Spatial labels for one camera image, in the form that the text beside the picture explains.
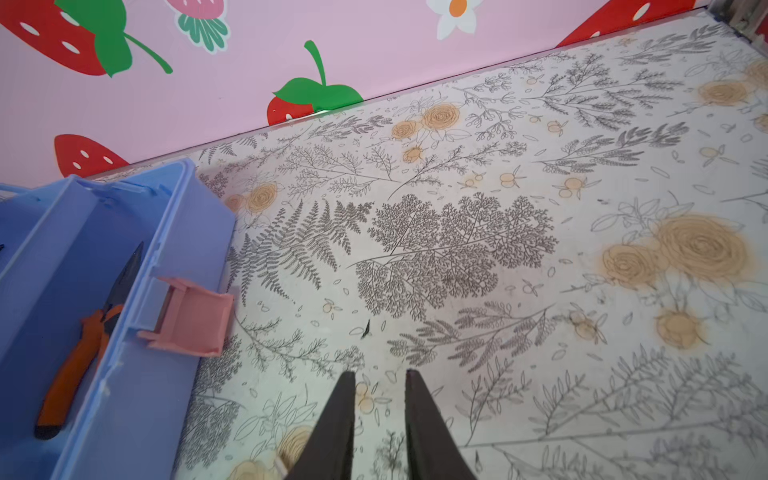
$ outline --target white flower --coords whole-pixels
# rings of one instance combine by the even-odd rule
[[[475,33],[477,18],[474,8],[481,2],[482,0],[427,0],[427,5],[434,13],[441,15],[437,23],[437,39],[448,37],[455,27],[464,33]]]

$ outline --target blue plastic container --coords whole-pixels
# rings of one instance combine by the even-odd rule
[[[219,288],[234,215],[185,159],[113,184],[77,177],[0,204],[0,478],[168,478],[198,357],[148,349],[178,276]],[[62,431],[34,437],[42,400],[136,246],[145,254],[98,369]]]

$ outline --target orange pliers handle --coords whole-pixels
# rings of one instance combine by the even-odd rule
[[[100,362],[107,349],[111,331],[106,331],[105,323],[119,315],[122,310],[122,305],[111,308],[106,315],[102,310],[96,310],[93,315],[82,320],[82,336],[59,368],[51,388],[45,395],[40,416],[35,425],[36,438],[51,439],[61,431],[69,409],[72,407],[74,394],[78,391],[88,367],[96,356]]]

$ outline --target pink wall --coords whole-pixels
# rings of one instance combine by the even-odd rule
[[[174,71],[132,45],[133,65],[113,78],[72,71],[0,28],[0,180],[60,178],[59,134],[89,137],[133,163],[263,127],[271,92],[294,77],[319,80],[306,40],[329,84],[372,98],[552,48],[604,2],[484,0],[473,35],[456,29],[440,41],[440,16],[425,0],[229,0],[227,49],[212,55],[182,34],[166,2],[128,1],[125,31]]]

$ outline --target pink latch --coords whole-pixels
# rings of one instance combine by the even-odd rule
[[[234,296],[215,293],[181,278],[158,278],[170,285],[153,332],[138,336],[150,348],[195,356],[219,356],[227,335]]]

